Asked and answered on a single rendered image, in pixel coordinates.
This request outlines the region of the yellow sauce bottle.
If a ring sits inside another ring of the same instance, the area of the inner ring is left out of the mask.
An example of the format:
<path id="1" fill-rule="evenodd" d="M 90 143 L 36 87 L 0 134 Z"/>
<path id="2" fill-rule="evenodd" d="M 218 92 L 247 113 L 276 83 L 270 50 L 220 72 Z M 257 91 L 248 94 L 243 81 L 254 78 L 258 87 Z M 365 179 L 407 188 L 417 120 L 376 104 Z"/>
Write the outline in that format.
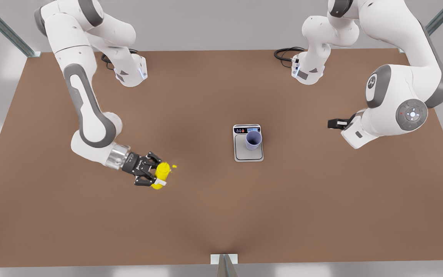
<path id="1" fill-rule="evenodd" d="M 162 189 L 167 184 L 167 177 L 171 172 L 171 165 L 167 162 L 161 162 L 154 173 L 155 181 L 151 187 L 155 190 Z"/>

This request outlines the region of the lavender plastic cup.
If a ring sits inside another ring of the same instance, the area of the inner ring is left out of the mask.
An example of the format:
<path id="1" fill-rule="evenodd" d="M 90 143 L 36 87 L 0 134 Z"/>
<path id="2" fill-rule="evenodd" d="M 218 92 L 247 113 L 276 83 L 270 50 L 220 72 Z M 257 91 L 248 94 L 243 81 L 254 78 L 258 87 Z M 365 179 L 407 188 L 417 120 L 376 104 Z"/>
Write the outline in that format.
<path id="1" fill-rule="evenodd" d="M 245 137 L 246 148 L 254 151 L 262 143 L 262 135 L 256 129 L 249 131 Z"/>

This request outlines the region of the grey digital kitchen scale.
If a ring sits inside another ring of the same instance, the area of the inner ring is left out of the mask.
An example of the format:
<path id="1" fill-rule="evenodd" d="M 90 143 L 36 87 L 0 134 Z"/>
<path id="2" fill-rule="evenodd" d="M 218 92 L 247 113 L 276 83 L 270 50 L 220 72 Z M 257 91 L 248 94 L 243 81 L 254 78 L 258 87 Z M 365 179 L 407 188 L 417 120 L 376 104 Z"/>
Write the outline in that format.
<path id="1" fill-rule="evenodd" d="M 256 129 L 258 132 L 261 133 L 261 126 L 258 124 L 241 124 L 233 126 L 232 131 L 233 131 L 233 148 L 234 148 L 235 161 L 260 162 L 264 159 L 262 143 L 254 151 L 250 151 L 246 148 L 245 144 L 246 134 L 254 129 Z"/>

